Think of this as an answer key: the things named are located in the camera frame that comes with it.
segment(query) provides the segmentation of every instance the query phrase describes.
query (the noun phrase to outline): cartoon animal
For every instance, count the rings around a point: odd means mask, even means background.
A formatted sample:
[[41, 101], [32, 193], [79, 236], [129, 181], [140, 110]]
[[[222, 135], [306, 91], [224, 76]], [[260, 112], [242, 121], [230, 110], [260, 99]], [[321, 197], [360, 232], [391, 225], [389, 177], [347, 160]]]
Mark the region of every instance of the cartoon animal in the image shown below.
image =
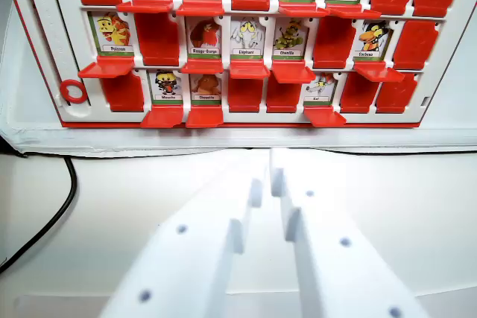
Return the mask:
[[291, 19], [288, 23], [285, 32], [282, 31], [282, 28], [279, 29], [282, 36], [275, 40], [275, 47], [278, 50], [283, 50], [284, 48], [293, 48], [296, 45], [303, 44], [303, 38], [298, 36], [298, 32], [301, 29], [301, 21]]
[[379, 39], [389, 32], [385, 27], [386, 22], [372, 22], [366, 27], [366, 31], [359, 36], [364, 42], [362, 51], [379, 51]]
[[333, 78], [333, 74], [322, 74], [315, 83], [315, 86], [306, 87], [306, 91], [308, 92], [318, 92], [318, 95], [321, 94], [321, 92], [324, 91], [326, 86], [333, 84], [335, 79]]
[[263, 40], [263, 36], [263, 31], [258, 29], [254, 18], [243, 18], [230, 38], [239, 43], [241, 48], [255, 48]]
[[205, 74], [199, 81], [197, 81], [197, 85], [192, 91], [199, 95], [220, 95], [221, 92], [218, 90], [217, 86], [217, 77], [214, 74]]
[[163, 95], [175, 95], [177, 78], [172, 71], [159, 70], [156, 73], [156, 83]]
[[123, 22], [118, 14], [106, 13], [98, 19], [99, 31], [107, 41], [113, 41], [116, 45], [129, 45], [129, 25]]
[[220, 27], [214, 19], [206, 19], [199, 22], [191, 31], [190, 40], [195, 48], [202, 45], [216, 46], [218, 43], [217, 31]]

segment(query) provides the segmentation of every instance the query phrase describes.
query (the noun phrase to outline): red plastic ledge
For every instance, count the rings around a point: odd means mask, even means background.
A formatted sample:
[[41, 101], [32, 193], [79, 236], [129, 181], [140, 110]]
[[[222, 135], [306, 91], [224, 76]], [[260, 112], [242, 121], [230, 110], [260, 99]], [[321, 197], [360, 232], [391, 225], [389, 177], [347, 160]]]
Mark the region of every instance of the red plastic ledge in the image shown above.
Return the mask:
[[177, 9], [181, 16], [218, 16], [224, 15], [222, 0], [183, 0]]
[[404, 74], [386, 67], [384, 61], [379, 62], [357, 62], [353, 68], [361, 76], [366, 77], [371, 82], [401, 82], [404, 80]]
[[305, 60], [275, 60], [271, 71], [278, 83], [310, 83], [316, 78], [313, 71], [305, 66]]
[[333, 110], [332, 106], [305, 106], [303, 111], [313, 127], [343, 127], [346, 118]]
[[323, 18], [329, 15], [329, 9], [316, 8], [316, 3], [292, 3], [279, 1], [278, 11], [287, 16], [301, 18]]
[[181, 105], [152, 105], [151, 111], [141, 122], [141, 128], [172, 128], [182, 123], [184, 109]]
[[220, 74], [224, 66], [220, 59], [188, 59], [181, 72], [184, 74]]
[[172, 0], [132, 0], [116, 5], [124, 13], [168, 13], [172, 9]]
[[115, 78], [128, 74], [134, 67], [133, 57], [98, 56], [95, 63], [90, 63], [78, 72], [79, 78]]
[[191, 106], [187, 128], [215, 128], [224, 123], [222, 106]]
[[231, 78], [250, 78], [261, 80], [270, 76], [270, 70], [264, 65], [263, 60], [231, 60]]

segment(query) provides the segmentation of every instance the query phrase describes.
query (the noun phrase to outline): cartoon lion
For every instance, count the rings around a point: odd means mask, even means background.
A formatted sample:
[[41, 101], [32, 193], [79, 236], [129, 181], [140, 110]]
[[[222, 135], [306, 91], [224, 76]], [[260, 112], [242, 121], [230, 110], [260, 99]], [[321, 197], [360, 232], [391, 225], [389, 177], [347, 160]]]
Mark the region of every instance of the cartoon lion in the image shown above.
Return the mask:
[[106, 13], [98, 19], [99, 31], [107, 41], [113, 41], [115, 45], [129, 45], [129, 25], [123, 22], [118, 14]]
[[190, 40], [195, 48], [202, 45], [216, 46], [218, 42], [218, 24], [214, 19], [207, 19], [199, 22], [191, 31]]
[[220, 95], [221, 92], [218, 90], [217, 86], [217, 77], [214, 74], [205, 74], [199, 81], [197, 81], [197, 85], [192, 91], [199, 95]]

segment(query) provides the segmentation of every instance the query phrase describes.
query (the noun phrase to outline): cartoon caterpillar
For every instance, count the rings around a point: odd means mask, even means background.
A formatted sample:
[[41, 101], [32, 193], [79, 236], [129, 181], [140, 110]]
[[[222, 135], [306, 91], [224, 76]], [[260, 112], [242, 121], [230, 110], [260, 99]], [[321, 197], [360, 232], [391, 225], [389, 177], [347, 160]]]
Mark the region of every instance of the cartoon caterpillar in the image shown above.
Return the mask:
[[282, 31], [282, 28], [279, 29], [282, 36], [275, 40], [275, 47], [278, 50], [283, 50], [284, 48], [293, 48], [296, 45], [303, 44], [303, 38], [298, 36], [300, 29], [300, 21], [292, 19], [285, 29], [285, 32]]
[[129, 25], [123, 22], [115, 13], [106, 13], [98, 20], [99, 31], [107, 41], [113, 41], [115, 45], [129, 45]]

